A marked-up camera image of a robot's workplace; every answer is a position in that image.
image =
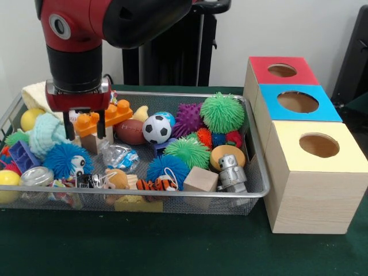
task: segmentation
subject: green spiky ball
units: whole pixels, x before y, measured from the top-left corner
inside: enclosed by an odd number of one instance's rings
[[[201,117],[211,132],[227,134],[243,125],[244,109],[233,95],[217,92],[203,103]]]
[[[191,134],[187,135],[184,137],[185,139],[190,139],[190,138],[194,138],[199,142],[198,136],[196,132],[192,132]]]
[[[13,133],[13,134],[9,135],[5,139],[5,144],[9,147],[12,147],[18,141],[24,141],[28,144],[29,143],[29,135],[24,133],[21,130],[18,130],[16,133]]]
[[[208,147],[194,138],[180,138],[168,145],[164,154],[179,157],[190,169],[194,166],[204,169],[208,168],[210,157]]]

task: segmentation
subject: orange lego brick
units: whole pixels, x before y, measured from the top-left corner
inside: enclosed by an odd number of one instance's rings
[[[105,126],[111,127],[133,117],[133,111],[130,109],[130,104],[127,100],[118,101],[117,106],[109,105],[105,110]],[[86,137],[89,134],[97,132],[97,122],[99,114],[91,112],[90,114],[81,114],[76,119],[74,129],[81,137]]]

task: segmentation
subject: light blue towel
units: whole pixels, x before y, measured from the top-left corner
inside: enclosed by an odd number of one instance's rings
[[[29,134],[30,151],[41,161],[56,144],[70,143],[63,123],[50,113],[40,115]]]

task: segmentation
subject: silver toy robot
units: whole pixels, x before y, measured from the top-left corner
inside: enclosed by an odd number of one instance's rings
[[[219,190],[226,189],[229,193],[241,193],[247,191],[245,182],[246,174],[242,167],[238,166],[234,154],[225,154],[218,160],[222,172],[220,172],[221,186]]]

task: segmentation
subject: red box top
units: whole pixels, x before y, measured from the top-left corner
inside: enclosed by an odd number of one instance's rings
[[[303,57],[251,56],[249,59],[260,85],[319,85]]]

